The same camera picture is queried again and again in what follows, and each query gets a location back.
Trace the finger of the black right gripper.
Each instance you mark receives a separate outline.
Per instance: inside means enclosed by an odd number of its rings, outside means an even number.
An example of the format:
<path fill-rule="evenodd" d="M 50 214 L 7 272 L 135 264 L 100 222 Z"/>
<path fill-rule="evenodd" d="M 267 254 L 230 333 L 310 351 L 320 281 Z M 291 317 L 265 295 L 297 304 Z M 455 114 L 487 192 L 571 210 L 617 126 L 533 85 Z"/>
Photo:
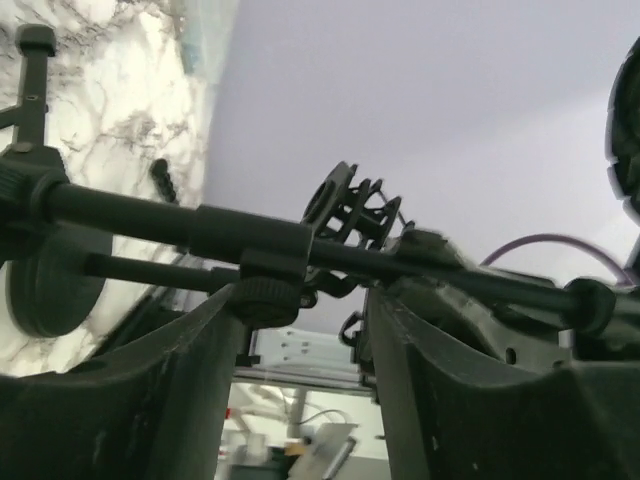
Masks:
<path fill-rule="evenodd" d="M 437 232 L 406 227 L 389 239 L 389 253 L 404 260 L 435 260 L 436 266 L 474 270 L 448 239 Z M 469 347 L 529 372 L 546 372 L 571 361 L 558 331 L 536 320 L 555 314 L 529 307 L 477 300 L 448 283 L 422 277 L 403 279 L 389 293 L 414 314 Z"/>

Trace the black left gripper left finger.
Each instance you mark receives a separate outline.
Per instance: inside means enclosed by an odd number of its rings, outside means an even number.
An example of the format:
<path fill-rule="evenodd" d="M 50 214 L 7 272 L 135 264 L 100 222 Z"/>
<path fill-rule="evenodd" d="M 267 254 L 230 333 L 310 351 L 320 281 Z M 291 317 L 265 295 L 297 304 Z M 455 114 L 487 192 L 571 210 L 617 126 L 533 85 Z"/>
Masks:
<path fill-rule="evenodd" d="M 213 478 L 235 365 L 230 293 L 67 373 L 2 377 L 2 478 Z"/>

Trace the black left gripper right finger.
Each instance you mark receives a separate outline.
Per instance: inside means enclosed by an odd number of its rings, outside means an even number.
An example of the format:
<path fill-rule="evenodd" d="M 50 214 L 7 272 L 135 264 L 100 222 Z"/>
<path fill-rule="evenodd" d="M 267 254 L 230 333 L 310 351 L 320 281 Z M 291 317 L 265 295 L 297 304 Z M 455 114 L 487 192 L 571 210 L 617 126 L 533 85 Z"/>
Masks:
<path fill-rule="evenodd" d="M 378 290 L 367 320 L 393 478 L 638 477 L 637 363 L 522 371 Z"/>

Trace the black tripod microphone stand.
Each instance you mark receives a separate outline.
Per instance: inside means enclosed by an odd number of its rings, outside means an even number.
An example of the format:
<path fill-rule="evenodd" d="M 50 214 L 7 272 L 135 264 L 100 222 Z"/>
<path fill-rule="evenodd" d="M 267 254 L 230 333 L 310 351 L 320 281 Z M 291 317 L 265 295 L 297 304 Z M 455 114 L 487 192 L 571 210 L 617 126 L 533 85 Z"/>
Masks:
<path fill-rule="evenodd" d="M 1 260 L 9 311 L 33 337 L 68 334 L 92 311 L 108 279 L 213 292 L 230 285 L 231 311 L 253 329 L 291 324 L 316 292 L 419 276 L 483 301 L 555 314 L 557 329 L 598 337 L 616 310 L 613 290 L 578 279 L 556 288 L 523 276 L 404 260 L 384 248 L 396 206 L 365 204 L 333 173 L 307 218 L 290 222 L 202 205 L 156 203 L 72 184 L 58 150 L 44 142 L 52 28 L 20 27 L 18 103 L 1 114 L 14 140 L 1 156 Z"/>

